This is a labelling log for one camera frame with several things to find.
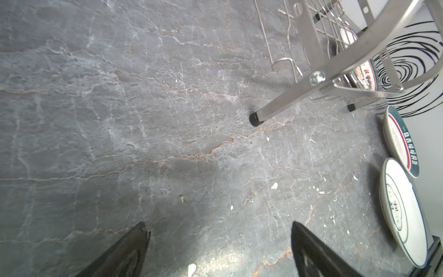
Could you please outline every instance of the black swirl pattern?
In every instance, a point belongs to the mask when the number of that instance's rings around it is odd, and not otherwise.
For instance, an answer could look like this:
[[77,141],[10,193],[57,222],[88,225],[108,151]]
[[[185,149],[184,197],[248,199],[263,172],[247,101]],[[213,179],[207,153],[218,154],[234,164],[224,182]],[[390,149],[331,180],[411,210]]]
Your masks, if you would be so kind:
[[[406,26],[404,35],[394,38],[386,48],[400,80],[406,82],[420,76],[437,63],[443,52],[443,43],[434,22],[423,21]],[[380,57],[376,55],[373,61],[382,88],[390,88],[391,84]],[[437,80],[442,81],[443,78],[437,75],[408,89],[401,96],[388,98],[387,103],[381,104],[379,108],[384,109],[387,104],[394,105],[402,117],[425,113],[443,103],[443,88],[435,85]]]

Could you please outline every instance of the silver screw head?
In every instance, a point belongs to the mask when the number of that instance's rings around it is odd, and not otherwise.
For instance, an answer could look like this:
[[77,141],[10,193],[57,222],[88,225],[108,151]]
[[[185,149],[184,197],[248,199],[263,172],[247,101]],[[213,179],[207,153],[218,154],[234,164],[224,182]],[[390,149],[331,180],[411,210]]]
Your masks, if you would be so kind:
[[325,80],[325,74],[321,71],[314,71],[309,76],[309,83],[311,86],[318,86]]

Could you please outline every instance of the black rubber foot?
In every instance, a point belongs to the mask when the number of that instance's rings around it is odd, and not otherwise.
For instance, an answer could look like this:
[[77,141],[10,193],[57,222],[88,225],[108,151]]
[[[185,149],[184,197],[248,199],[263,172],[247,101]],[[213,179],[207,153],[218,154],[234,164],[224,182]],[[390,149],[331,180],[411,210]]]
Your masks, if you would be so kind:
[[349,112],[355,111],[355,105],[354,104],[348,105],[348,110]]
[[264,121],[258,121],[257,113],[252,113],[249,116],[249,122],[252,124],[252,126],[257,127],[258,125],[262,124]]

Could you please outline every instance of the white debris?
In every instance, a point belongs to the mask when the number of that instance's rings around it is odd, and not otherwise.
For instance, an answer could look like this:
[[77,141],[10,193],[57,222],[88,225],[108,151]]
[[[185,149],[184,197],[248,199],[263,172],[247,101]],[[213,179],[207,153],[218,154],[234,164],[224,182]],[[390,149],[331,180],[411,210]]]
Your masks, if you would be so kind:
[[194,274],[194,272],[196,270],[197,270],[197,265],[196,264],[188,265],[188,277],[192,277],[192,275]]

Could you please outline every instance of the white bowl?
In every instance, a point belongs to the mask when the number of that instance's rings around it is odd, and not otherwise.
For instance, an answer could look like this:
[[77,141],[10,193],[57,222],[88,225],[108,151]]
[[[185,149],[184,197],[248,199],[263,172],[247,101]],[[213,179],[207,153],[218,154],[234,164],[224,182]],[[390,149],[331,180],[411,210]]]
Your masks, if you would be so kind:
[[391,155],[411,177],[417,178],[420,172],[417,152],[406,124],[394,106],[386,108],[383,134]]
[[379,195],[381,210],[398,245],[413,265],[425,267],[428,246],[423,215],[413,184],[393,158],[383,164]]

